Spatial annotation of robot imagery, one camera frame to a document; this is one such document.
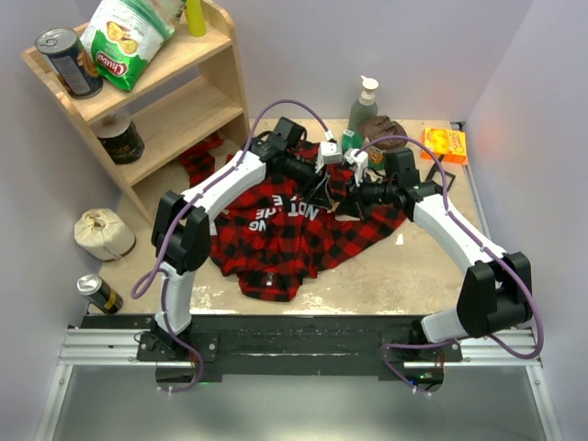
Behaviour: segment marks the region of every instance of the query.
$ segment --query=wooden shelf board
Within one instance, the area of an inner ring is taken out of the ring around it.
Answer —
[[[191,36],[186,23],[179,23],[174,36],[155,54],[130,92],[120,90],[105,80],[96,96],[72,102],[82,118],[91,124],[231,44],[231,39],[210,23],[207,23],[207,33],[203,37]]]
[[[141,159],[118,168],[135,185],[242,113],[242,107],[199,77],[133,115],[145,150]]]

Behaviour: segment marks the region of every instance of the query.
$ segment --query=wooden table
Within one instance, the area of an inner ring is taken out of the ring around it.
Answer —
[[[309,141],[322,141],[320,125],[309,119],[298,123],[308,130]],[[340,137],[346,120],[326,120],[335,136]],[[424,127],[449,128],[447,121],[399,120],[409,136],[420,139]],[[275,119],[262,120],[258,132],[273,129]],[[433,162],[420,158],[417,167],[424,179]],[[212,151],[217,168],[236,146],[229,141]],[[464,167],[444,164],[456,176],[449,196],[461,213],[479,227]],[[187,173],[172,162],[147,177],[136,187],[147,209],[156,210],[160,196],[168,189],[188,188]],[[121,313],[155,313],[159,305],[160,279],[139,300],[130,298],[137,279],[153,267],[155,252],[150,243],[152,229],[123,197],[119,215],[137,235],[137,245],[128,256],[102,265],[100,275],[124,299]],[[210,259],[198,270],[192,289],[193,314],[427,314],[456,304],[462,275],[441,247],[425,231],[406,221],[394,234],[376,243],[337,268],[323,271],[318,278],[306,278],[298,295],[289,303],[273,303],[245,297],[237,276],[223,277]]]

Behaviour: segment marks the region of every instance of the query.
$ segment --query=gray floor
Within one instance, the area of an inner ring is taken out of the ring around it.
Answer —
[[[543,440],[525,369],[452,368],[433,398],[398,381],[226,377],[168,397],[152,367],[77,367],[55,441]]]

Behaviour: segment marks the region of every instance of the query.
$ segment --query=soda can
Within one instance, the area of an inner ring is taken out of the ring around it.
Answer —
[[[37,38],[35,46],[71,96],[89,98],[100,92],[102,77],[73,29],[48,30]]]
[[[77,290],[105,314],[114,314],[122,308],[122,297],[98,274],[80,277]]]

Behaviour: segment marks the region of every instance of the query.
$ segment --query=orange box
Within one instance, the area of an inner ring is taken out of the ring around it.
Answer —
[[[437,158],[443,154],[443,161],[464,165],[468,163],[466,134],[463,131],[427,127],[423,132],[423,144],[431,149]],[[426,152],[422,152],[421,157],[431,159]]]

